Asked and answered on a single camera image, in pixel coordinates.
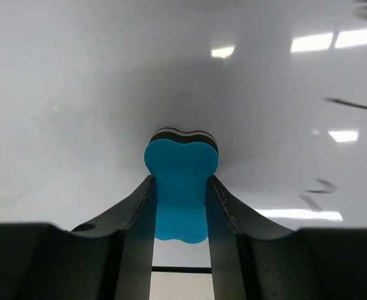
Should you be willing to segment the white whiteboard black frame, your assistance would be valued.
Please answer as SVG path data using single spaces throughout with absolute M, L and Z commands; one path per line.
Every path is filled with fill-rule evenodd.
M 0 1 L 0 226 L 122 201 L 163 127 L 268 220 L 367 233 L 367 1 Z

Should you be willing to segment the blue whiteboard eraser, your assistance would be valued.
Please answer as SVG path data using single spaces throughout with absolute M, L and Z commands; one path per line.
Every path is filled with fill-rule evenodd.
M 207 132 L 164 127 L 153 134 L 144 163 L 156 184 L 156 239 L 187 244 L 207 239 L 207 181 L 218 161 L 217 142 Z

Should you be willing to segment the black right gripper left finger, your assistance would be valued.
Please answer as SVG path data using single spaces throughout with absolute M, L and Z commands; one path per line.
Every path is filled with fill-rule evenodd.
M 0 223 L 0 299 L 147 299 L 156 210 L 148 176 L 126 199 L 72 231 Z

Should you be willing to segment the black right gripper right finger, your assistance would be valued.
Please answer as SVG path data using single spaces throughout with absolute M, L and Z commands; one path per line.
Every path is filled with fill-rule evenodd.
M 367 299 L 367 229 L 290 230 L 216 177 L 206 220 L 216 299 Z

